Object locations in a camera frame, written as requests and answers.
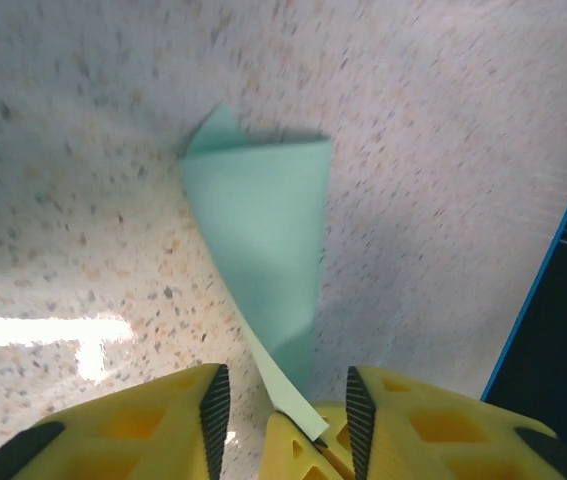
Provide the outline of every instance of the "speckled floor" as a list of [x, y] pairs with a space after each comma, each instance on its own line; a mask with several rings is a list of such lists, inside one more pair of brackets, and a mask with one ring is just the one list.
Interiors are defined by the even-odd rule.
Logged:
[[228, 103], [335, 139], [312, 398], [480, 395], [567, 205], [565, 0], [0, 0], [0, 444], [199, 362], [226, 478], [269, 414], [175, 154]]

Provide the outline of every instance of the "green paper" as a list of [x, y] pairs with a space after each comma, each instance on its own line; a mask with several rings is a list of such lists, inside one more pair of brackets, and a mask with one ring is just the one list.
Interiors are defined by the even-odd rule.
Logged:
[[251, 144], [221, 106], [180, 166], [270, 399], [312, 440], [328, 425], [299, 390], [312, 371], [330, 156], [325, 138]]

